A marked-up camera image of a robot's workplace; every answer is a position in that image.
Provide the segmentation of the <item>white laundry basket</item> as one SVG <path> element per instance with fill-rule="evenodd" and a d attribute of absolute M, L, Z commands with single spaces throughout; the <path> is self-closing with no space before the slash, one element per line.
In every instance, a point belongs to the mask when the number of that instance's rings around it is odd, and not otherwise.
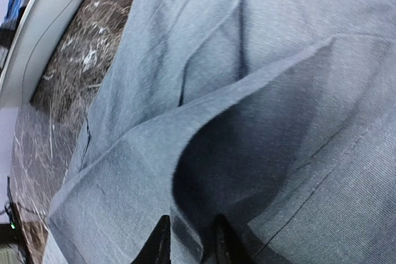
<path fill-rule="evenodd" d="M 82 1 L 28 1 L 1 69 L 2 108 L 18 108 L 30 101 Z"/>

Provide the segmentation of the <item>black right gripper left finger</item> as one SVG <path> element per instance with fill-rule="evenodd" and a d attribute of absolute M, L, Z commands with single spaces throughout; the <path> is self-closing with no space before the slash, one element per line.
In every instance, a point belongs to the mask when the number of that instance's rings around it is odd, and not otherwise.
<path fill-rule="evenodd" d="M 171 223 L 163 215 L 132 264 L 171 264 Z"/>

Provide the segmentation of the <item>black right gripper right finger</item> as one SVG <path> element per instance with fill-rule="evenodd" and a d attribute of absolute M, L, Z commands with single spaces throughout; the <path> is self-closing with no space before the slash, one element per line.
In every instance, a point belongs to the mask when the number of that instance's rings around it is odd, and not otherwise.
<path fill-rule="evenodd" d="M 255 264 L 225 215 L 217 215 L 213 227 L 218 264 Z"/>

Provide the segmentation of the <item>grey long sleeve shirt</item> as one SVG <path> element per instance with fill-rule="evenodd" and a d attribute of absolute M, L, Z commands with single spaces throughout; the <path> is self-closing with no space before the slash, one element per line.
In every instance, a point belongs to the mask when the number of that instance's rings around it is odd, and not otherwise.
<path fill-rule="evenodd" d="M 395 262 L 395 0 L 133 0 L 50 233 L 67 263 Z"/>

